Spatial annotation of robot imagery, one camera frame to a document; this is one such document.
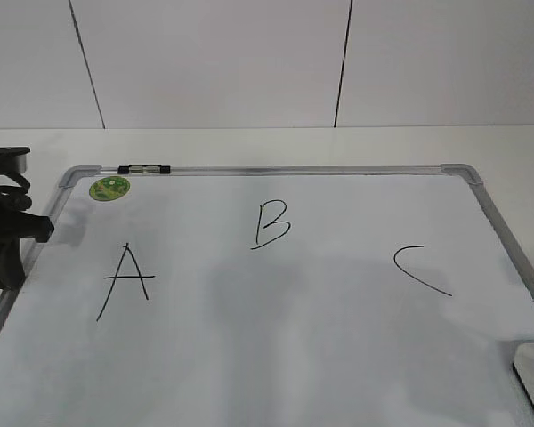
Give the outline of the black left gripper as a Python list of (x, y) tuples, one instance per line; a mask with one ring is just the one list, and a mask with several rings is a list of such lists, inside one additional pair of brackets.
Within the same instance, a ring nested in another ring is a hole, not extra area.
[(20, 240), (49, 241), (54, 226), (48, 216), (27, 213), (32, 202), (29, 181), (18, 171), (0, 171), (0, 289), (17, 291), (26, 275)]

